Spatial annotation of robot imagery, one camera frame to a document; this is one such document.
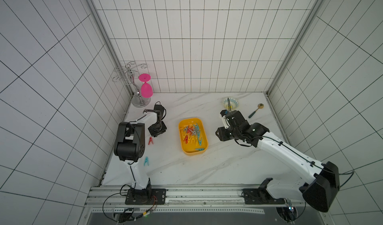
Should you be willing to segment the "yellow storage box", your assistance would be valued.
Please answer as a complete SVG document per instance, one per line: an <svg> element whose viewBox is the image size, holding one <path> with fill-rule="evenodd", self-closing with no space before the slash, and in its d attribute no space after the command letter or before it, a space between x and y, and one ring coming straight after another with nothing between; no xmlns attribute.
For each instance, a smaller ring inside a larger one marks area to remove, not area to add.
<svg viewBox="0 0 383 225"><path fill-rule="evenodd" d="M197 124L199 126L200 133L196 132L195 127L194 127L195 124ZM182 132L181 128L184 128L186 126L189 126L189 127L192 126L194 128L195 134L191 135L191 134ZM206 137L203 123L199 118L188 118L188 119L184 119L184 120L180 121L179 122L179 134L180 134L180 141L181 141L181 149L186 155L188 155L188 156L198 155L198 154L204 153L207 150L208 140ZM188 144L186 144L184 142L184 138L186 135L189 136ZM202 146L199 146L198 144L196 144L195 138L202 139ZM204 148L205 150L196 151L195 150L196 148Z"/></svg>

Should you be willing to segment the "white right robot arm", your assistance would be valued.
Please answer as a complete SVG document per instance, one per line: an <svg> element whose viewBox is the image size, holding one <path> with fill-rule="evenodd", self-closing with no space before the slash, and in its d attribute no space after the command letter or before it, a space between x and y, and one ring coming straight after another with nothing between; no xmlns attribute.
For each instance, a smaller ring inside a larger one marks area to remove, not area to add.
<svg viewBox="0 0 383 225"><path fill-rule="evenodd" d="M220 117L223 126L215 132L220 141L242 141L243 147L259 148L295 172L293 177L266 178L258 188L261 199L292 199L306 202L319 212L330 210L341 187L334 163L305 155L262 124L249 124L240 111L222 110Z"/></svg>

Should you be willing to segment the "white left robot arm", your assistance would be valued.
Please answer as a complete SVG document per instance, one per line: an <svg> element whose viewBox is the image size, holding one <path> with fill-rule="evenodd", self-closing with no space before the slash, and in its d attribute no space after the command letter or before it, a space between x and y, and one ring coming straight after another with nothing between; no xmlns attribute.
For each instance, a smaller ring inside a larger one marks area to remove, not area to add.
<svg viewBox="0 0 383 225"><path fill-rule="evenodd" d="M143 157L146 142L146 132L151 137L157 137L166 132L163 122L166 109L158 101L153 109L145 109L143 116L134 121L121 122L118 126L114 145L114 155L124 162L132 174L128 196L132 199L150 199L152 186L148 175L143 171Z"/></svg>

